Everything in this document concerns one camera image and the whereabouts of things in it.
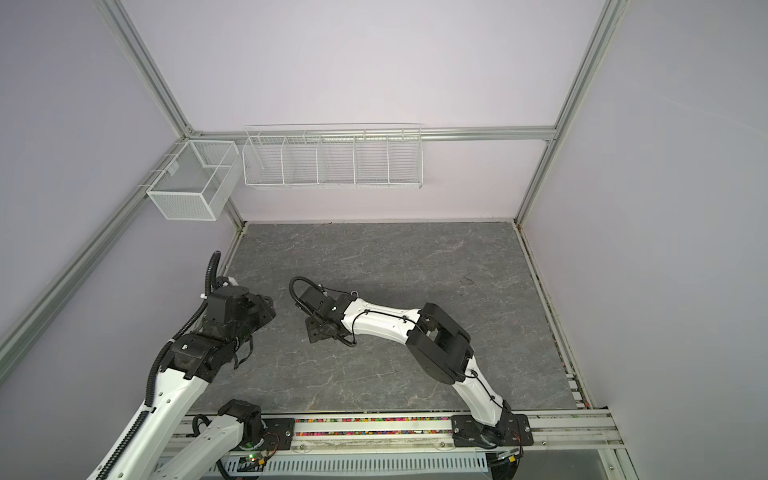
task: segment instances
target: white wall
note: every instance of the white wall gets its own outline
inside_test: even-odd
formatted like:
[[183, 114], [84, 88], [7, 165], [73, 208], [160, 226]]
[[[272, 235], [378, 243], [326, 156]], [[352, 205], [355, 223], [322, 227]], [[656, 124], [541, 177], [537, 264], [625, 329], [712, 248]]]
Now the white wall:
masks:
[[513, 218], [544, 141], [425, 142], [421, 188], [253, 190], [233, 199], [248, 221]]
[[80, 480], [144, 398], [160, 348], [200, 305], [229, 219], [165, 220], [147, 201], [0, 388], [3, 478]]
[[642, 479], [766, 477], [766, 25], [633, 0], [524, 225]]
[[189, 121], [552, 125], [603, 0], [124, 0]]
[[89, 0], [0, 15], [0, 335], [176, 137]]

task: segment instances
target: white wire basket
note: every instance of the white wire basket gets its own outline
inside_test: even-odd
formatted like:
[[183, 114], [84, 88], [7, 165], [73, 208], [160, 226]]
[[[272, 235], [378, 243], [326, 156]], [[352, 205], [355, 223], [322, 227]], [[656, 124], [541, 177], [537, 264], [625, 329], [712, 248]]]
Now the white wire basket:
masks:
[[242, 161], [233, 141], [189, 140], [147, 195], [168, 220], [216, 220], [240, 179]]
[[418, 129], [263, 131], [246, 127], [245, 184], [274, 187], [421, 187]]

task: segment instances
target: gray wall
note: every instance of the gray wall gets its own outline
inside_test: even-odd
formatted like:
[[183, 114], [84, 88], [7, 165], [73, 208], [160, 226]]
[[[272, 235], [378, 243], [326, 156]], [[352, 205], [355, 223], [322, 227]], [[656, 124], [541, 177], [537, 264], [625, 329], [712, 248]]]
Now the gray wall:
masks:
[[176, 137], [89, 0], [0, 15], [0, 335]]
[[633, 0], [524, 224], [644, 479], [765, 478], [766, 25]]
[[[89, 0], [3, 2], [0, 334], [174, 141]], [[0, 386], [0, 476], [90, 473], [232, 234], [226, 218], [171, 222], [146, 203]]]

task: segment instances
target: white mesh basket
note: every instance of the white mesh basket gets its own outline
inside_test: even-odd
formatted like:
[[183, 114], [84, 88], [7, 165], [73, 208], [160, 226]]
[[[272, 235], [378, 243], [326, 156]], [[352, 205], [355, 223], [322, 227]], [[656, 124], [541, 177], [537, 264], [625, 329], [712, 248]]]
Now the white mesh basket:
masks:
[[147, 189], [168, 220], [216, 220], [242, 174], [233, 141], [189, 140]]
[[420, 187], [418, 133], [249, 135], [243, 146], [246, 185], [270, 187]]

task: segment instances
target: gray marble surface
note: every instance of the gray marble surface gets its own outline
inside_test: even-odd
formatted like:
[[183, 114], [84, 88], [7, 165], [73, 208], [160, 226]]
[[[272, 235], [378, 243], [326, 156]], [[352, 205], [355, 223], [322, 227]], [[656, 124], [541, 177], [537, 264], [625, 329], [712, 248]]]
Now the gray marble surface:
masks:
[[397, 343], [358, 336], [355, 348], [310, 345], [306, 316], [288, 294], [296, 275], [379, 305], [437, 303], [472, 336], [483, 374], [513, 409], [575, 408], [509, 223], [252, 224], [229, 275], [273, 297], [277, 318], [254, 335], [251, 358], [223, 367], [193, 411], [214, 412], [232, 398], [264, 412], [466, 409]]

